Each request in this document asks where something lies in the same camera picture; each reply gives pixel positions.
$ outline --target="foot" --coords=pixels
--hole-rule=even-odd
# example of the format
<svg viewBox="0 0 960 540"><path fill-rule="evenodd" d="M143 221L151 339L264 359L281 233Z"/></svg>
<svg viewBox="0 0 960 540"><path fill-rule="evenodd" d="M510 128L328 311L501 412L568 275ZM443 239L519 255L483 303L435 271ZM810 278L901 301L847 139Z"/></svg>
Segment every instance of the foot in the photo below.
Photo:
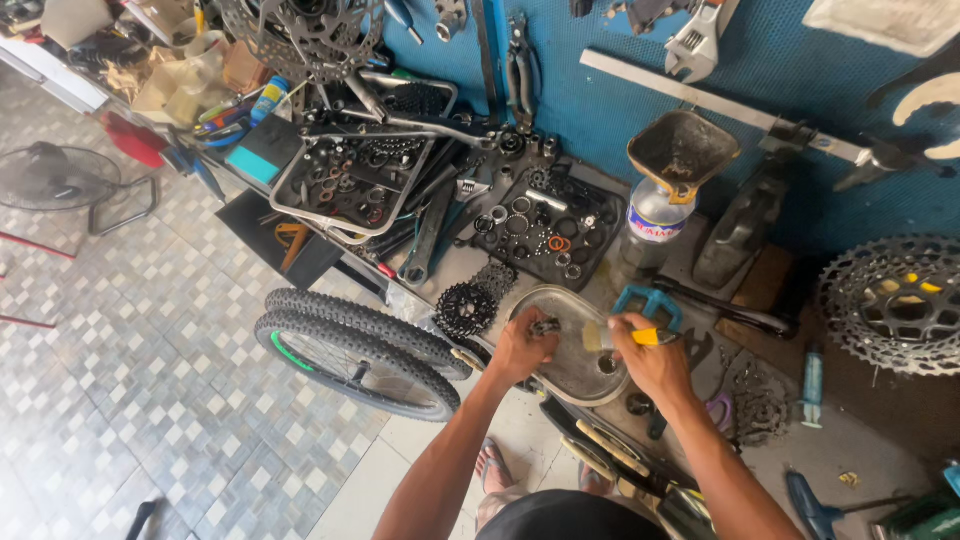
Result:
<svg viewBox="0 0 960 540"><path fill-rule="evenodd" d="M600 476L600 473L591 469L586 463L581 462L581 466L580 491L598 497L606 497L613 493L612 482Z"/></svg>
<svg viewBox="0 0 960 540"><path fill-rule="evenodd" d="M487 467L487 460L494 459L494 462L487 467L487 479L483 485L483 491L487 495L490 493L499 493L508 487L514 485L514 480L510 476L510 471L506 469L506 465L503 464L503 461L497 456L495 447L488 446L487 448L480 451L480 455L477 456L476 466L473 469L473 472L479 479L483 478L483 469Z"/></svg>

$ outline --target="blue pegboard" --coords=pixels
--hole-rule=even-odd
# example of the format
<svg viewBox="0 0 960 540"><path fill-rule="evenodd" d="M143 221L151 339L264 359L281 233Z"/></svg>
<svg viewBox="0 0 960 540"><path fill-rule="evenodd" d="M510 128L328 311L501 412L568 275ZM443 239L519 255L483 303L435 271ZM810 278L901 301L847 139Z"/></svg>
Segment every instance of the blue pegboard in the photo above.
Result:
<svg viewBox="0 0 960 540"><path fill-rule="evenodd" d="M472 13L467 28L450 43L442 43L433 30L432 0L407 3L425 43L418 47L388 20L384 39L396 53L397 64L456 83L463 101L478 113L487 113ZM602 30L600 17L607 5L600 0L581 19L572 19L562 0L491 0L490 9L494 3L501 55L507 37L503 13L517 7L527 14L528 38L540 55L543 75L536 128L558 134L570 154L626 182L638 182L642 177L627 158L627 142L680 103L580 65L580 55L593 48L661 73L662 45ZM879 110L866 110L870 92L915 66L918 59L803 26L811 3L742 0L720 42L720 65L697 87L794 121L805 119L847 139L861 132L881 138L929 132L943 141L960 136L956 110L936 120L920 111L905 128L894 127L890 118L907 88L888 96ZM702 113L735 136L743 149L720 177L704 187L700 210L718 218L759 163L762 152L756 144L763 134L729 118ZM897 233L960 233L956 209L960 181L914 170L837 194L832 186L850 164L815 151L804 157L810 167L791 186L773 233L775 243L795 253L837 252ZM942 164L960 167L960 160Z"/></svg>

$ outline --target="person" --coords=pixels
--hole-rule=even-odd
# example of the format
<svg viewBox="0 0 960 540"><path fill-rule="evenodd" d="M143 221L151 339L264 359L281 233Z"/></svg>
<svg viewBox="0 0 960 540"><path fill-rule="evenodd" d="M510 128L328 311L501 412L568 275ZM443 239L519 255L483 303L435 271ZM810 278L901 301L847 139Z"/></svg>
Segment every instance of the person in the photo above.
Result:
<svg viewBox="0 0 960 540"><path fill-rule="evenodd" d="M581 491L527 494L515 486L503 457L485 433L507 391L550 361L559 336L533 336L530 325L546 315L520 313L500 336L490 366L460 409L430 443L396 489L374 540L445 540L456 524L470 483L480 475L487 498L477 510L477 540L661 539L666 533L626 498L609 499L610 486L584 468ZM640 315L609 320L618 360L657 404L686 452L722 540L804 537L713 425L693 393L682 343L637 345L630 332L653 328Z"/></svg>

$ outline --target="bottle label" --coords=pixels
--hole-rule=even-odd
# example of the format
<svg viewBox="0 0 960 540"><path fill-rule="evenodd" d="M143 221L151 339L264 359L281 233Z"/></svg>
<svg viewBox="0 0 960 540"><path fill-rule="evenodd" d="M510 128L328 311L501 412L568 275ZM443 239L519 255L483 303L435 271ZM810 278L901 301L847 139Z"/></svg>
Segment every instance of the bottle label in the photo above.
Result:
<svg viewBox="0 0 960 540"><path fill-rule="evenodd" d="M268 85L263 89L262 96L270 101L280 101L280 95L283 94L283 88L274 85Z"/></svg>
<svg viewBox="0 0 960 540"><path fill-rule="evenodd" d="M651 223L636 213L634 205L627 209L627 221L630 228L638 237L648 242L664 243L672 240L686 225L686 219L673 225L662 225L660 223Z"/></svg>

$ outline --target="bicycle tire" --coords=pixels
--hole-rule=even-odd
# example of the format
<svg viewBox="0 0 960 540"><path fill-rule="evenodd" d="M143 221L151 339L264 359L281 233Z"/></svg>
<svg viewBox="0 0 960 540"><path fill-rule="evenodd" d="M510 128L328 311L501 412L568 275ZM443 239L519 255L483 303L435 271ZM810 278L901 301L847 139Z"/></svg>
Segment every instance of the bicycle tire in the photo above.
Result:
<svg viewBox="0 0 960 540"><path fill-rule="evenodd" d="M349 300L317 292L282 288L268 294L264 304L267 311L302 311L379 337L430 364L447 380L465 380L473 374L473 368L452 355L450 344L442 338Z"/></svg>
<svg viewBox="0 0 960 540"><path fill-rule="evenodd" d="M354 353L380 363L390 368L401 379L422 386L431 397L436 398L436 404L432 407L425 407L423 405L401 403L394 398L383 395L376 397L371 395L369 389L364 388L364 390L367 390L367 392L364 392L355 387L353 381L347 381L323 371L316 364L311 367L309 358L288 348L288 344L284 343L282 338L279 337L279 334L284 331L312 337L345 352ZM426 422L446 422L460 407L460 396L456 389L430 366L382 339L336 321L301 311L281 309L270 311L260 317L253 327L253 334L260 345L268 351L272 351L285 363L297 369L309 379L345 394L360 403L385 410L391 414Z"/></svg>

